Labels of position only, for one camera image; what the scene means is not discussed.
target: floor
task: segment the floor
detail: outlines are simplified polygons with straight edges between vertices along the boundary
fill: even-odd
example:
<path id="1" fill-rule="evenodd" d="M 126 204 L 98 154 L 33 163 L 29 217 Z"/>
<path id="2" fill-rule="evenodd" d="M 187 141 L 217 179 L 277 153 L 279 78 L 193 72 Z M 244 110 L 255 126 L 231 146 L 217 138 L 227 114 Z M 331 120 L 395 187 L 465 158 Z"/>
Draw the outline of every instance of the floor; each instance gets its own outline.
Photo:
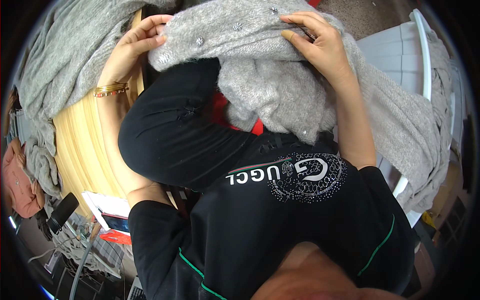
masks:
<path id="1" fill-rule="evenodd" d="M 358 40 L 410 21 L 408 15 L 416 7 L 414 0 L 322 0 L 317 9 L 342 21 L 347 31 Z M 127 255 L 123 257 L 123 266 L 129 291 L 137 272 Z"/>

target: scissors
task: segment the scissors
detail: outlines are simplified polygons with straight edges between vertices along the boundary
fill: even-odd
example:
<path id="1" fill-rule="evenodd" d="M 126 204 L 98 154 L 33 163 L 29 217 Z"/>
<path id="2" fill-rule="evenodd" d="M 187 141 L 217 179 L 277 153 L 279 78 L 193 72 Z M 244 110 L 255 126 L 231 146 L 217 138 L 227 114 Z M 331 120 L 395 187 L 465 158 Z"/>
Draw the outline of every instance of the scissors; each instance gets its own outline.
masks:
<path id="1" fill-rule="evenodd" d="M 310 34 L 308 33 L 305 29 L 303 29 L 302 27 L 298 26 L 298 24 L 294 23 L 292 20 L 290 20 L 290 22 L 292 22 L 292 24 L 294 24 L 297 28 L 299 28 L 301 31 L 303 31 L 305 33 L 306 36 L 308 36 L 312 41 L 311 43 L 313 43 L 317 37 L 314 36 L 313 34 Z"/>

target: grey sweater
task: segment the grey sweater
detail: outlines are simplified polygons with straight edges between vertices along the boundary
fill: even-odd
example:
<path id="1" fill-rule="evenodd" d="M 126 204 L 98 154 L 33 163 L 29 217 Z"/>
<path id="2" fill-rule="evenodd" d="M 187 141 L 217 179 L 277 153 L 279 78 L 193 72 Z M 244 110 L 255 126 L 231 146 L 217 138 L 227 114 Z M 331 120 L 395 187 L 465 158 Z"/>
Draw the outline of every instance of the grey sweater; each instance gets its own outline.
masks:
<path id="1" fill-rule="evenodd" d="M 25 113 L 37 129 L 32 143 L 36 148 L 27 152 L 27 167 L 44 189 L 47 185 L 54 190 L 56 182 L 51 119 L 95 86 L 132 13 L 146 2 L 166 10 L 175 1 L 63 0 L 29 46 L 18 86 Z M 188 60 L 219 57 L 218 85 L 230 102 L 227 116 L 233 125 L 250 130 L 260 117 L 269 130 L 292 132 L 312 144 L 318 131 L 335 124 L 335 95 L 280 36 L 282 29 L 292 26 L 278 16 L 300 10 L 315 11 L 304 0 L 213 0 L 189 8 L 167 24 L 168 40 L 149 53 L 150 63 L 161 71 Z M 406 211 L 428 208 L 446 174 L 448 99 L 439 95 L 434 100 L 433 92 L 429 103 L 407 93 L 366 63 L 337 19 L 322 16 L 342 34 L 369 108 L 377 151 L 409 180 L 399 203 Z M 438 45 L 441 65 L 448 55 L 434 34 L 431 42 Z M 449 95 L 448 74 L 440 81 Z"/>
<path id="2" fill-rule="evenodd" d="M 307 144 L 336 123 L 335 95 L 280 32 L 292 25 L 280 14 L 316 11 L 304 0 L 214 0 L 175 15 L 166 43 L 149 53 L 157 71 L 198 58 L 218 57 L 218 86 L 229 101 L 229 121 L 250 131 L 257 118 L 273 132 L 291 132 Z M 410 94 L 368 64 L 341 22 L 320 13 L 342 36 L 348 61 L 369 109 L 377 151 L 409 184 L 397 200 L 407 212 L 430 208 L 444 181 L 451 137 L 448 54 L 430 34 L 432 103 Z"/>

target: bracelet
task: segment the bracelet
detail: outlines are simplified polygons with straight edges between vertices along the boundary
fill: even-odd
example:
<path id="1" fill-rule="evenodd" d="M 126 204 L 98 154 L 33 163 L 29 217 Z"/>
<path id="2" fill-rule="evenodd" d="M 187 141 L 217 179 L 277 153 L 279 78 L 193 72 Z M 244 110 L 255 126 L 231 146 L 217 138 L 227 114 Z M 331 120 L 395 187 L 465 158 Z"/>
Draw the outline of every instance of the bracelet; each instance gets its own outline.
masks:
<path id="1" fill-rule="evenodd" d="M 93 96 L 100 98 L 125 93 L 126 91 L 128 91 L 128 84 L 111 84 L 97 87 L 93 92 Z"/>

